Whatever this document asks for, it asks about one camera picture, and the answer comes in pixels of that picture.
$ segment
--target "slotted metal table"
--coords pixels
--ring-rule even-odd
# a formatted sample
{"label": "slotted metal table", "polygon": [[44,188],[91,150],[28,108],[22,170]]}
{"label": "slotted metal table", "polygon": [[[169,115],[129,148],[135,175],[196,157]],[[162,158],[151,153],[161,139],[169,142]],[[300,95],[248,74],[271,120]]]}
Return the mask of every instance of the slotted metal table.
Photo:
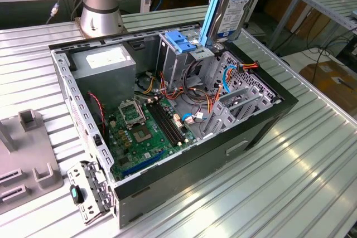
{"label": "slotted metal table", "polygon": [[[272,48],[276,43],[278,36],[286,25],[290,18],[290,15],[294,11],[299,1],[305,2],[311,8],[320,11],[322,14],[328,16],[335,22],[334,27],[327,34],[328,37],[333,36],[334,32],[339,26],[345,27],[347,30],[353,30],[353,33],[357,33],[357,20],[351,16],[352,11],[357,10],[357,0],[292,0],[290,6],[286,10],[284,16],[280,20],[277,28],[275,29],[273,36],[268,44],[269,48]],[[304,16],[299,18],[299,23],[302,22]]]}
{"label": "slotted metal table", "polygon": [[[204,19],[207,6],[124,17],[130,31]],[[0,119],[45,120],[64,186],[0,215],[2,237],[343,237],[357,220],[357,122],[250,34],[237,45],[299,99],[246,154],[119,230],[85,226],[66,171],[86,159],[47,45],[83,38],[72,22],[0,31]]]}

